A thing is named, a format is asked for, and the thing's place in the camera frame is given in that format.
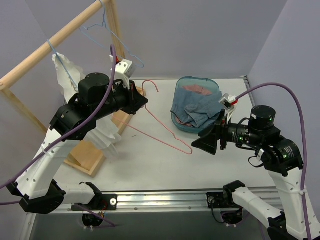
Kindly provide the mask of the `blue denim skirt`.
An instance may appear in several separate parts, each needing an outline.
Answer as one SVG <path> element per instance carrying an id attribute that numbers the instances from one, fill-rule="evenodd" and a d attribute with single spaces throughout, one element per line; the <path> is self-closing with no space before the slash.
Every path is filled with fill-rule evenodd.
<path id="1" fill-rule="evenodd" d="M 171 113 L 183 124 L 206 128 L 219 116 L 223 106 L 219 103 L 220 91 L 203 95 L 184 88 L 175 91 Z"/>

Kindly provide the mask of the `pink wire hanger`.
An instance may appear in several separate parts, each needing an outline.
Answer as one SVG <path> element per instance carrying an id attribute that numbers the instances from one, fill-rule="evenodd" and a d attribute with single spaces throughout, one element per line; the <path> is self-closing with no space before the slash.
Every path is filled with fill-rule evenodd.
<path id="1" fill-rule="evenodd" d="M 157 84 L 154 82 L 154 80 L 146 79 L 146 80 L 143 80 L 143 82 L 142 82 L 142 84 L 141 84 L 141 89 L 142 89 L 142 92 L 143 92 L 143 93 L 145 92 L 144 85 L 145 85 L 145 83 L 147 83 L 147 82 L 150 82 L 150 83 L 153 84 L 153 86 L 155 87 L 155 90 L 156 90 L 157 93 L 160 92 L 160 91 L 159 91 L 159 88 L 158 88 Z M 154 136 L 152 136 L 152 135 L 150 135 L 150 134 L 147 134 L 147 133 L 139 130 L 138 128 L 131 126 L 129 123 L 126 123 L 125 121 L 120 120 L 120 118 L 117 118 L 117 117 L 115 116 L 115 114 L 113 115 L 113 119 L 116 119 L 117 121 L 119 121 L 120 123 L 124 124 L 125 126 L 131 128 L 131 129 L 133 129 L 133 130 L 135 130 L 135 131 L 137 131 L 137 132 L 139 132 L 139 133 L 141 133 L 141 134 L 143 134 L 143 135 L 145 135 L 145 136 L 147 136 L 147 137 L 149 137 L 149 138 L 151 138 L 151 139 L 153 139 L 153 140 L 155 140 L 155 141 L 157 141 L 157 142 L 159 142 L 159 143 L 161 143 L 161 144 L 163 144 L 163 145 L 166 145 L 166 146 L 169 147 L 169 148 L 175 149 L 175 150 L 177 150 L 177 151 L 179 151 L 179 152 L 181 152 L 181 153 L 184 153 L 184 154 L 186 154 L 186 155 L 192 155 L 192 154 L 193 154 L 193 149 L 192 149 L 192 147 L 191 147 L 189 144 L 187 144 L 187 143 L 186 143 L 185 141 L 183 141 L 182 139 L 178 138 L 171 129 L 169 129 L 162 121 L 160 121 L 160 119 L 158 119 L 158 118 L 148 109 L 148 107 L 147 107 L 146 104 L 144 105 L 144 108 L 145 108 L 145 110 L 146 110 L 159 124 L 161 124 L 162 127 L 164 127 L 164 128 L 173 136 L 173 138 L 174 138 L 176 141 L 181 142 L 181 143 L 182 143 L 183 145 L 185 145 L 190 151 L 189 151 L 189 152 L 184 151 L 183 149 L 180 149 L 180 148 L 178 148 L 178 147 L 176 147 L 176 146 L 174 146 L 174 145 L 171 145 L 171 144 L 169 144 L 169 143 L 167 143 L 167 142 L 165 142 L 165 141 L 162 141 L 162 140 L 160 140 L 160 139 L 158 139 L 158 138 L 156 138 L 156 137 L 154 137 Z"/>

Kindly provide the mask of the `white ruffled skirt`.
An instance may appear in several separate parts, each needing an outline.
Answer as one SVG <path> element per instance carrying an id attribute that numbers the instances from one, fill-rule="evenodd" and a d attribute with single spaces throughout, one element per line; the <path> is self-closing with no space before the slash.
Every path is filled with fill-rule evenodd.
<path id="1" fill-rule="evenodd" d="M 52 55 L 52 61 L 57 74 L 57 82 L 64 100 L 68 102 L 79 92 L 78 85 L 86 76 L 81 67 L 75 65 L 63 54 Z M 115 144 L 120 142 L 119 128 L 113 123 L 112 115 L 99 119 L 96 128 L 88 132 L 84 141 L 92 143 L 96 149 L 101 150 L 107 158 L 117 156 Z"/>

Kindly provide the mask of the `pink ruffled skirt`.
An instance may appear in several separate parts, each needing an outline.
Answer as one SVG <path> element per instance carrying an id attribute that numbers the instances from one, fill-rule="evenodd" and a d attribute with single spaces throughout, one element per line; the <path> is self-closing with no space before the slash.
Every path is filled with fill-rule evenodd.
<path id="1" fill-rule="evenodd" d="M 212 92 L 197 85 L 179 87 L 174 94 L 171 112 L 179 124 L 200 128 L 216 115 L 211 107 Z"/>

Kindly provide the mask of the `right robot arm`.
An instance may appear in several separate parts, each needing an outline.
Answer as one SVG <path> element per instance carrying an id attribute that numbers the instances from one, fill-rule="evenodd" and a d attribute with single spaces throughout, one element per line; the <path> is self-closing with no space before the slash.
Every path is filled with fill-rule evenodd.
<path id="1" fill-rule="evenodd" d="M 222 110 L 217 120 L 201 131 L 191 145 L 209 154 L 224 150 L 228 143 L 244 145 L 254 151 L 260 167 L 272 178 L 282 209 L 255 195 L 244 183 L 235 180 L 223 187 L 222 200 L 227 206 L 247 210 L 263 226 L 272 240 L 318 240 L 320 223 L 303 182 L 304 162 L 299 147 L 281 135 L 275 127 L 276 111 L 265 105 L 252 108 L 248 124 L 227 120 Z"/>

